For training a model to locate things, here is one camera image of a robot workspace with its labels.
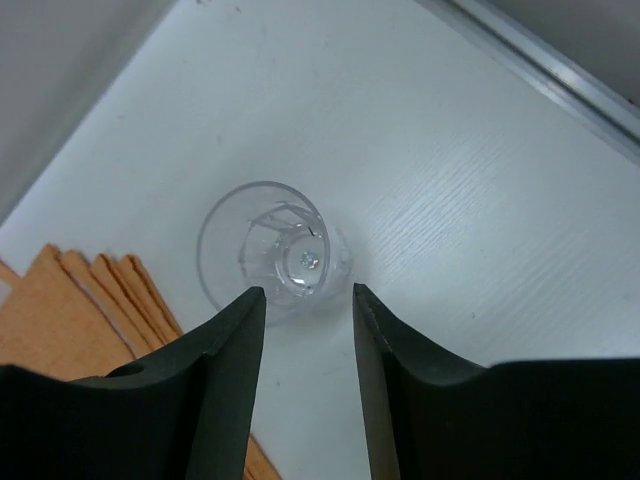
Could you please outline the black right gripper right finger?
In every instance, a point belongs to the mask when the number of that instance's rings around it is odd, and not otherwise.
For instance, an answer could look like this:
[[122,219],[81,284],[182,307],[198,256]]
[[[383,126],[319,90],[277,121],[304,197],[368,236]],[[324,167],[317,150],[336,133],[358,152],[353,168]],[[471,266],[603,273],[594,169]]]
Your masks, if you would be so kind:
[[635,358],[483,367],[400,320],[367,286],[352,297],[375,479],[635,479]]

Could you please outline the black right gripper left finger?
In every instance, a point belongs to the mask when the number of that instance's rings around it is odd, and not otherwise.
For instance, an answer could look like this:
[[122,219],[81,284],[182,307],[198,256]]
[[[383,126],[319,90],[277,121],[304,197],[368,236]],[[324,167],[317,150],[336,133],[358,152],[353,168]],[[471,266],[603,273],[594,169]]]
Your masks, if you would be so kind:
[[263,351],[266,297],[105,376],[1,369],[5,479],[239,479]]

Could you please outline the orange cloth placemat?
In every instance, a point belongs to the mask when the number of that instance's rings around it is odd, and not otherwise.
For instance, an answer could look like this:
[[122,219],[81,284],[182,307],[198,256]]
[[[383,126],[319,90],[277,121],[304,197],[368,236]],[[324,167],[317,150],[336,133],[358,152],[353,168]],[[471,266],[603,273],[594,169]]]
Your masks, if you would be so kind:
[[[105,376],[183,332],[140,260],[44,246],[24,275],[1,271],[1,369],[57,380]],[[274,469],[249,435],[243,475]]]

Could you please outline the clear plastic cup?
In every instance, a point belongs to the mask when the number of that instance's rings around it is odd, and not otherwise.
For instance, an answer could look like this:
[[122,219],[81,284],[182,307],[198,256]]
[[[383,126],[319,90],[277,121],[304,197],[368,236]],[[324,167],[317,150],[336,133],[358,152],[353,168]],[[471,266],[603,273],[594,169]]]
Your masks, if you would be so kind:
[[308,197],[283,183],[257,181],[233,189],[208,212],[196,268],[217,310],[260,287],[266,322],[276,325],[340,310],[353,257],[345,235]]

